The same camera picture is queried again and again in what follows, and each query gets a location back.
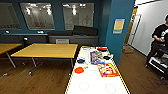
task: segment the white table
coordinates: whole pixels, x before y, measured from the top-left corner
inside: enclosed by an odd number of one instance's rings
[[[76,74],[73,69],[65,94],[130,94],[121,75],[116,77],[101,77],[97,65],[90,64],[90,52],[93,51],[96,51],[96,48],[80,49],[78,58],[85,58],[85,62],[88,65],[79,64],[76,61],[74,69],[87,66],[88,68],[84,69],[84,72],[81,74]],[[112,63],[115,69],[117,69],[112,59],[104,61]]]

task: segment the person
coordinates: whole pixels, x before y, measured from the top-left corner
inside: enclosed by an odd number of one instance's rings
[[[166,16],[165,21],[166,22],[164,24],[156,27],[152,34],[154,41],[151,43],[151,50],[147,55],[146,65],[148,65],[148,62],[152,56],[161,58],[164,52],[160,49],[165,49],[165,47],[168,47],[168,15]]]

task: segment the table leg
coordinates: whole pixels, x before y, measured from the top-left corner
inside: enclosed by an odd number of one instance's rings
[[[32,57],[32,60],[33,60],[33,63],[34,63],[34,67],[37,67],[37,64],[36,64],[36,62],[35,62],[33,57]]]
[[[40,62],[38,65],[36,64],[34,58],[32,57],[32,61],[34,63],[34,67],[35,68],[32,68],[30,71],[29,71],[29,75],[32,76],[32,72],[35,71],[38,67],[40,67],[41,65],[43,65],[43,62]]]
[[[8,56],[10,62],[12,63],[13,67],[16,68],[15,63],[12,61],[11,57],[9,56],[8,52],[6,52],[6,55]]]
[[[72,60],[72,58],[71,58],[71,65],[72,65],[72,68],[73,68],[73,60]]]

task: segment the table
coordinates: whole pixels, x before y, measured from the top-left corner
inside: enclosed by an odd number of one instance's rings
[[[13,60],[11,59],[10,55],[8,54],[8,51],[17,48],[19,46],[21,46],[22,44],[4,44],[1,43],[0,44],[0,54],[6,53],[6,55],[8,56],[10,62],[12,63],[13,67],[16,68],[16,65],[14,64]]]
[[[101,77],[97,65],[90,63],[90,52],[97,51],[97,47],[82,47],[79,51],[78,58],[84,58],[85,63],[75,63],[71,78],[67,85],[65,94],[130,94],[121,74],[115,77]],[[102,52],[102,55],[107,55],[109,52]],[[113,59],[103,60],[105,63],[111,63],[116,70]],[[77,74],[74,70],[78,67],[88,67],[83,73]]]
[[[76,44],[47,44],[47,43],[34,43],[14,54],[12,57],[31,57],[34,63],[34,66],[37,67],[37,64],[34,60],[34,57],[38,58],[70,58],[71,64],[73,67],[72,59],[75,56]]]

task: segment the red object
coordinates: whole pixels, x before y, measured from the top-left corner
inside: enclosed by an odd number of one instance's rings
[[[98,47],[98,50],[107,50],[107,48]]]
[[[77,67],[74,71],[75,73],[80,74],[84,72],[84,69],[82,67]]]

